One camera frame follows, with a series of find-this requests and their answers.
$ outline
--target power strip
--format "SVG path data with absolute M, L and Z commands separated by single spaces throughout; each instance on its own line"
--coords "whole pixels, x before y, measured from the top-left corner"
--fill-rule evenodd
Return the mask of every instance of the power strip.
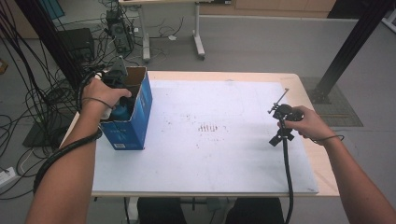
M 14 168 L 9 167 L 6 171 L 0 173 L 0 188 L 10 183 L 14 179 L 17 179 L 17 175 L 15 175 Z

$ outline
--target black pole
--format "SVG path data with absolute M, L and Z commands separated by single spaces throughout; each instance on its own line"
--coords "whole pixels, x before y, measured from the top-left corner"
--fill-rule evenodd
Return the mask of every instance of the black pole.
M 313 104 L 328 104 L 328 94 L 337 80 L 343 75 L 353 58 L 370 37 L 375 27 L 381 22 L 394 0 L 372 0 L 357 24 L 340 48 L 323 78 L 316 88 L 308 91 Z
M 57 35 L 50 15 L 41 6 L 40 0 L 15 0 L 15 2 L 64 73 L 70 86 L 77 91 L 83 78 L 82 69 L 69 55 L 64 43 Z

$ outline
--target hand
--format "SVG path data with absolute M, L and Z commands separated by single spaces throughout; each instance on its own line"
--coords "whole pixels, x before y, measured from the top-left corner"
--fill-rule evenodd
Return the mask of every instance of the hand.
M 315 111 L 303 105 L 295 106 L 294 108 L 300 110 L 304 114 L 304 118 L 300 121 L 285 120 L 286 128 L 295 129 L 304 138 L 311 138 L 313 140 L 335 135 L 332 129 L 329 128 Z
M 101 80 L 92 78 L 82 93 L 82 110 L 90 109 L 101 116 L 106 109 L 113 107 L 122 96 L 131 97 L 132 94 L 126 89 L 111 89 Z

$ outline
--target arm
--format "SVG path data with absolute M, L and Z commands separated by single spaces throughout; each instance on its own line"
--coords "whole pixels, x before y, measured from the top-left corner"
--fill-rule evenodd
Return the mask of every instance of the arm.
M 110 89 L 93 78 L 84 88 L 83 98 L 100 99 L 114 105 L 121 96 L 131 96 L 122 89 Z M 107 106 L 101 102 L 83 102 L 73 131 L 63 145 L 95 133 Z M 26 223 L 85 223 L 92 191 L 96 143 L 78 147 L 57 160 L 44 175 L 35 193 Z
M 335 133 L 315 111 L 298 106 L 304 113 L 301 121 L 286 121 L 288 128 L 303 137 L 323 139 Z M 329 156 L 340 191 L 341 201 L 350 223 L 396 223 L 396 212 L 373 181 L 363 172 L 338 137 L 319 142 Z

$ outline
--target open box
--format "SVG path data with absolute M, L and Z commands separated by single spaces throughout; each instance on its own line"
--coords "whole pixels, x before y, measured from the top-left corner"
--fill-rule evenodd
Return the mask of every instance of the open box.
M 130 102 L 127 117 L 118 119 L 117 116 L 110 115 L 109 119 L 101 121 L 100 126 L 114 149 L 144 149 L 152 104 L 149 75 L 146 67 L 126 67 L 126 70 L 128 75 L 123 78 L 123 84 L 132 93 L 132 97 L 120 101 Z

